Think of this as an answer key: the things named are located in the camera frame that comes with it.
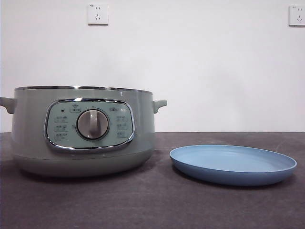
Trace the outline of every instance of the plate rim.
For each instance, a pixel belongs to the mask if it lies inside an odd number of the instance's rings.
[[[177,149],[181,149],[181,148],[190,148],[190,147],[194,147],[194,146],[228,146],[228,147],[237,147],[237,148],[249,148],[249,149],[258,149],[258,150],[263,150],[263,151],[267,151],[267,152],[271,152],[271,153],[274,153],[274,154],[279,154],[279,155],[282,155],[282,156],[285,156],[291,160],[293,160],[293,162],[295,163],[293,166],[287,168],[287,169],[281,169],[281,170],[275,170],[275,171],[271,171],[271,172],[247,172],[247,171],[232,171],[232,170],[223,170],[223,169],[215,169],[215,168],[206,168],[206,167],[200,167],[200,166],[194,166],[194,165],[191,165],[191,164],[187,164],[185,162],[181,162],[179,160],[177,160],[176,158],[174,158],[172,156],[172,152],[177,150]],[[179,163],[182,163],[182,164],[185,164],[187,166],[192,166],[192,167],[197,167],[197,168],[203,168],[203,169],[210,169],[210,170],[215,170],[215,171],[221,171],[221,172],[232,172],[232,173],[255,173],[255,174],[263,174],[263,173],[278,173],[278,172],[284,172],[284,171],[288,171],[288,170],[292,170],[292,169],[295,169],[296,166],[297,166],[297,161],[295,159],[293,159],[292,157],[290,156],[287,156],[285,154],[280,154],[278,152],[274,152],[274,151],[271,151],[271,150],[266,150],[266,149],[259,149],[259,148],[254,148],[254,147],[247,147],[247,146],[234,146],[234,145],[211,145],[211,144],[206,144],[206,145],[190,145],[190,146],[182,146],[182,147],[178,147],[178,148],[175,148],[175,149],[172,149],[169,153],[170,155],[170,158],[176,162],[179,162]]]

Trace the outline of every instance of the cooker handle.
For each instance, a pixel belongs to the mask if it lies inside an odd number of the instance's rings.
[[[153,113],[156,114],[160,107],[166,106],[167,100],[153,101]]]
[[[4,106],[9,114],[15,112],[16,99],[0,97],[0,106]]]

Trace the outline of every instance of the dark countertop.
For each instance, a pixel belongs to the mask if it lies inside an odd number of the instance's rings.
[[[91,178],[45,178],[13,163],[10,133],[1,139],[2,229],[303,229],[305,133],[157,133],[141,167]],[[293,157],[283,182],[264,187],[216,185],[171,163],[171,149],[199,144],[262,148]]]

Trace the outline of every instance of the slow cooker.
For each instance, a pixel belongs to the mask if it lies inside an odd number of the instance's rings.
[[[143,164],[154,148],[154,117],[166,100],[143,90],[31,86],[0,99],[13,114],[17,165],[53,177],[86,177]]]

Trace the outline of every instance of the wall outlet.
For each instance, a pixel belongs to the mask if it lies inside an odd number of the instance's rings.
[[[305,5],[289,7],[289,26],[305,26]]]
[[[88,5],[87,21],[88,25],[108,25],[108,5]]]

